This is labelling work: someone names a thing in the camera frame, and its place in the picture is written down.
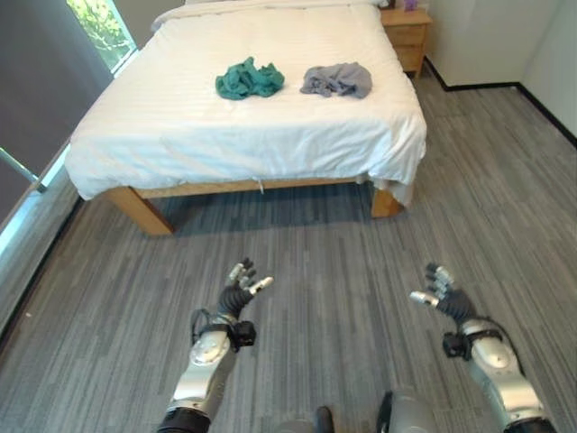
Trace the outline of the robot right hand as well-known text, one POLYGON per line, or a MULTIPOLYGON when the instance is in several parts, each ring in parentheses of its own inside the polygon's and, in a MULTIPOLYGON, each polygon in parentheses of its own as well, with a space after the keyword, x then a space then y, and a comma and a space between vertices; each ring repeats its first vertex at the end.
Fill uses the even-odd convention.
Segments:
POLYGON ((441 311, 458 326, 477 316, 471 299, 443 265, 429 263, 426 266, 426 279, 429 285, 424 290, 411 291, 411 300, 441 311))

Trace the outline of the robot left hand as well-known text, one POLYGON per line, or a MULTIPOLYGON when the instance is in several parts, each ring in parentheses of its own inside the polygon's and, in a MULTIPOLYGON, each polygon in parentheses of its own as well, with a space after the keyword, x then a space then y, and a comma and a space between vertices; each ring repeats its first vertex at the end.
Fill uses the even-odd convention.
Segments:
POLYGON ((216 309, 219 315, 238 319, 252 299, 274 282, 272 276, 256 280, 256 273, 254 262, 250 258, 234 265, 217 301, 216 309))

